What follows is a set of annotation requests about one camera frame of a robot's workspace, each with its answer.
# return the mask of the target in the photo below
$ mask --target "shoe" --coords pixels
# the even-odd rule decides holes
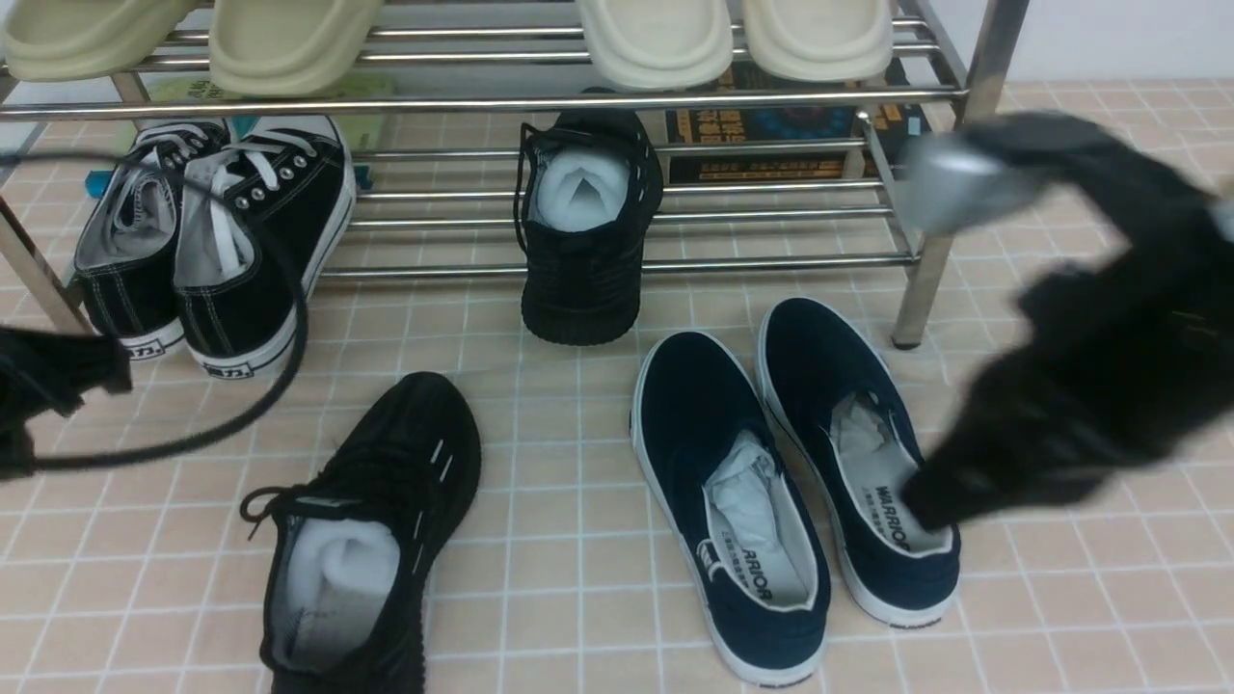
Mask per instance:
[[[724,0],[578,0],[596,70],[632,89],[685,89],[733,62]]]
[[[290,253],[312,294],[355,209],[352,154],[326,116],[269,116],[185,174],[262,222]],[[175,258],[180,320],[193,356],[221,379],[278,368],[295,335],[283,274],[222,205],[185,194]]]
[[[660,341],[638,375],[631,438],[721,658],[761,687],[807,679],[823,652],[827,562],[737,358],[701,332]]]
[[[385,0],[217,0],[210,79],[253,96],[326,89],[355,65]]]
[[[105,77],[154,52],[199,0],[17,0],[2,42],[20,80]]]
[[[273,694],[424,692],[424,585],[479,482],[466,401],[445,377],[416,373],[316,479],[244,499],[244,520],[278,529],[260,647]],[[271,494],[262,512],[248,510]]]
[[[221,119],[153,121],[137,133],[127,158],[183,173],[231,142]],[[172,274],[183,195],[180,185],[142,170],[121,170],[95,206],[73,254],[95,330],[120,338],[132,361],[180,346]]]
[[[922,454],[882,358],[839,314],[802,298],[763,321],[758,369],[772,417],[818,474],[853,599],[898,629],[943,619],[960,533],[927,532],[900,496]]]
[[[776,77],[845,82],[891,64],[887,0],[745,0],[743,16],[750,58]]]
[[[624,335],[640,305],[643,240],[664,196],[660,161],[638,115],[574,110],[548,131],[524,125],[516,193],[527,330],[575,346]]]

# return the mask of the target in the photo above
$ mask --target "black canvas sneaker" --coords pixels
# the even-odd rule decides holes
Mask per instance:
[[[355,209],[355,173],[333,120],[270,116],[186,175],[259,220],[291,254],[312,294]],[[295,333],[278,265],[222,205],[185,194],[175,291],[194,358],[215,378],[276,368]]]
[[[624,335],[638,317],[643,238],[664,195],[660,162],[638,115],[573,110],[548,131],[524,125],[516,193],[527,328],[579,346]]]
[[[188,163],[228,142],[222,119],[153,121],[137,135],[127,158],[184,172]],[[133,361],[160,357],[184,340],[172,291],[181,200],[180,185],[117,168],[73,256],[90,322],[118,337]]]
[[[417,373],[373,405],[315,480],[244,499],[244,520],[278,527],[260,648],[273,694],[424,692],[424,584],[479,482],[471,410],[445,377]]]

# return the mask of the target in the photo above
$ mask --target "box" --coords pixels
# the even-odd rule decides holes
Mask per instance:
[[[908,84],[903,65],[892,61],[887,84]],[[816,85],[826,88],[828,85]],[[833,84],[835,90],[855,84]],[[801,90],[802,84],[769,75],[753,62],[733,63],[719,80],[698,91]],[[802,109],[677,110],[666,114],[669,142],[674,144],[722,144],[727,142],[789,142],[851,137],[856,114],[854,106],[811,106]],[[874,114],[879,141],[892,170],[898,169],[901,153],[913,137],[929,132],[921,105],[886,104]],[[781,154],[712,154],[671,157],[669,183],[734,183],[750,180],[807,180],[840,178],[843,152]],[[866,175],[876,175],[866,153]]]

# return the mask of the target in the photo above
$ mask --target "black cable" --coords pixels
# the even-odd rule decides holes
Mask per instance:
[[[11,463],[20,463],[27,469],[33,470],[83,470],[83,469],[96,469],[96,468],[114,468],[123,466],[133,466],[138,463],[146,463],[151,461],[157,461],[162,458],[169,458],[173,456],[180,456],[184,453],[190,453],[193,451],[199,451],[207,446],[212,446],[225,438],[239,433],[247,429],[251,424],[262,417],[265,412],[270,411],[270,408],[283,398],[291,382],[296,378],[296,373],[300,370],[300,364],[304,362],[305,348],[308,345],[308,300],[305,296],[304,286],[300,284],[301,279],[292,264],[291,256],[288,249],[275,238],[260,220],[246,215],[243,210],[239,210],[233,204],[223,200],[220,195],[216,195],[210,186],[190,180],[183,173],[175,170],[163,170],[152,164],[144,164],[141,162],[135,162],[126,157],[117,157],[106,152],[99,151],[80,151],[80,149],[62,149],[62,151],[39,151],[28,153],[17,152],[5,152],[0,153],[0,168],[12,168],[19,164],[32,163],[32,162],[94,162],[102,163],[115,167],[112,175],[122,175],[130,173],[131,170],[143,170],[152,175],[162,177],[168,182],[181,186],[183,189],[193,190],[206,198],[210,203],[216,203],[226,207],[232,217],[242,226],[249,230],[249,232],[257,238],[258,243],[262,246],[263,251],[270,256],[274,264],[279,268],[286,282],[288,290],[291,293],[291,300],[295,305],[296,315],[296,328],[291,337],[291,352],[288,356],[288,361],[283,367],[283,372],[279,373],[274,383],[270,384],[270,389],[265,391],[264,395],[258,398],[247,410],[236,415],[234,417],[205,431],[185,436],[175,441],[168,441],[165,443],[157,443],[154,446],[146,446],[142,448],[130,448],[127,451],[118,452],[106,452],[106,453],[91,453],[91,454],[75,454],[75,456],[53,456],[53,457],[37,457],[23,461],[11,461]],[[10,461],[0,459],[0,464],[9,464]]]

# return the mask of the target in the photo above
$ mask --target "white wall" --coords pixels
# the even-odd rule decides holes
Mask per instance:
[[[0,0],[7,12],[14,0]],[[739,0],[729,0],[734,11]],[[510,23],[576,23],[575,10],[566,2],[538,6],[449,6],[390,7],[392,23],[418,26],[478,25],[495,15],[507,15]],[[933,0],[944,26],[967,58],[976,42],[985,12],[985,0]],[[206,26],[205,12],[195,12],[189,26]],[[1111,78],[1199,78],[1234,77],[1234,57],[1228,48],[1227,27],[1234,26],[1232,0],[1033,0],[1024,32],[1012,64],[1012,79],[1111,79]],[[528,75],[528,68],[457,68],[406,70],[400,82],[406,91],[441,94],[458,89],[473,93],[560,93],[595,83],[589,68],[554,68]],[[115,98],[107,80],[72,85],[22,84],[10,102],[97,101]],[[28,127],[0,123],[0,147],[12,147],[25,138]]]

